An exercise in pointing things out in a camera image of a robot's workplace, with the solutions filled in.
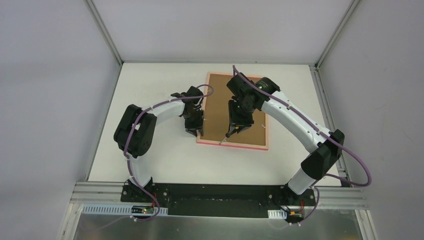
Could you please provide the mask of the black yellow screwdriver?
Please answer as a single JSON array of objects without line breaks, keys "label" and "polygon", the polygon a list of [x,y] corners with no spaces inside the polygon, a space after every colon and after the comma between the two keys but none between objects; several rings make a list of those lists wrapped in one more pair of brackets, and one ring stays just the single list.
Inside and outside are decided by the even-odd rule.
[{"label": "black yellow screwdriver", "polygon": [[231,132],[227,132],[225,134],[225,137],[219,142],[219,145],[221,145],[222,143],[226,142],[228,138],[230,138],[233,135],[233,133]]}]

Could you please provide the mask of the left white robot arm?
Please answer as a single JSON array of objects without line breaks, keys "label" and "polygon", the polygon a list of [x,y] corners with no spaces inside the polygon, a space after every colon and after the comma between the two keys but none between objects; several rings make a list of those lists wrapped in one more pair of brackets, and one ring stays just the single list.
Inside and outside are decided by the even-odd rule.
[{"label": "left white robot arm", "polygon": [[161,102],[147,108],[130,104],[124,111],[114,132],[113,140],[122,150],[127,163],[129,181],[136,185],[133,195],[140,202],[152,198],[152,181],[147,162],[142,157],[150,149],[155,128],[172,118],[184,119],[184,130],[198,137],[204,133],[204,110],[202,103],[207,94],[199,86],[191,86],[185,92],[175,92]]}]

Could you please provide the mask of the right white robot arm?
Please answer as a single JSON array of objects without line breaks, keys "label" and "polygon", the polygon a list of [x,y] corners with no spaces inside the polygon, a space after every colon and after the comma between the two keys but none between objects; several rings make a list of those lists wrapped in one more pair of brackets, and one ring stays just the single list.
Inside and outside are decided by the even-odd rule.
[{"label": "right white robot arm", "polygon": [[233,76],[226,84],[232,97],[228,101],[229,126],[225,138],[247,130],[254,124],[254,111],[262,111],[277,120],[293,134],[309,155],[300,169],[283,187],[284,200],[296,205],[304,198],[304,192],[321,180],[342,155],[345,135],[340,130],[331,131],[313,122],[267,77],[258,82],[243,74]]}]

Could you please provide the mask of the pink wooden photo frame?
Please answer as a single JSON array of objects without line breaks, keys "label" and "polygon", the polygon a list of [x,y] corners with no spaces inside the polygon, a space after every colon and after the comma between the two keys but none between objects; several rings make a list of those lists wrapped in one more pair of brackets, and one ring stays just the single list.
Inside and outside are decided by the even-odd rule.
[{"label": "pink wooden photo frame", "polygon": [[249,129],[235,133],[221,142],[228,132],[230,122],[228,101],[233,94],[226,84],[232,77],[231,73],[207,73],[205,83],[213,87],[214,93],[202,102],[203,135],[197,137],[196,143],[267,151],[269,149],[268,115],[257,110],[253,113],[254,124]]}]

